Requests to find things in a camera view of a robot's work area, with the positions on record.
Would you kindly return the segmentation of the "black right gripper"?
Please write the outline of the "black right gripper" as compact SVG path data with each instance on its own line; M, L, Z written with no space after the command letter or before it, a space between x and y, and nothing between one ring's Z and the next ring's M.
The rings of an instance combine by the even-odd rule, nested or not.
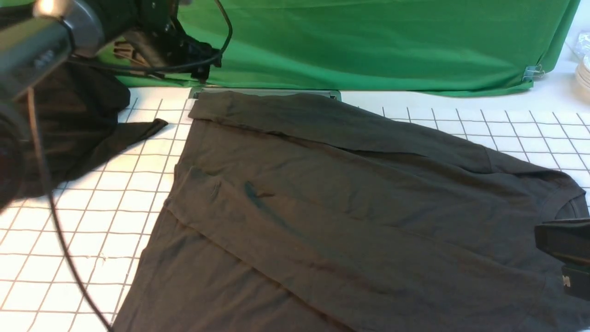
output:
M553 220L536 225L538 250L561 261L563 291L590 300L590 219Z

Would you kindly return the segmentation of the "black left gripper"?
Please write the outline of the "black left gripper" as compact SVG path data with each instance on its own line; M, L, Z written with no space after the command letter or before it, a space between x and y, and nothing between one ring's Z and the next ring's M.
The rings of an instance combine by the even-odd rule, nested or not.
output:
M158 67L158 71L135 76L164 78L163 67L184 66L172 73L187 73L200 83L209 78L211 67L221 67L223 50L189 36L177 18L180 6L191 0L137 0L138 23L115 43L116 59L127 59L130 66Z

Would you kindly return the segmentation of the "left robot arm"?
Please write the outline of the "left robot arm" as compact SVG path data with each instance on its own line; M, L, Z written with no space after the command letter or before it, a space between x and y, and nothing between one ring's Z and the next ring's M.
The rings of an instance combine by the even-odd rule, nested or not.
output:
M186 34L177 18L179 0L36 0L32 16L1 32L1 208L16 197L24 180L25 145L32 143L42 193L53 200L41 142L34 88L69 61L97 69L144 74L189 73L205 83L211 66L221 67L233 27L221 48ZM101 63L95 58L124 38L145 65Z

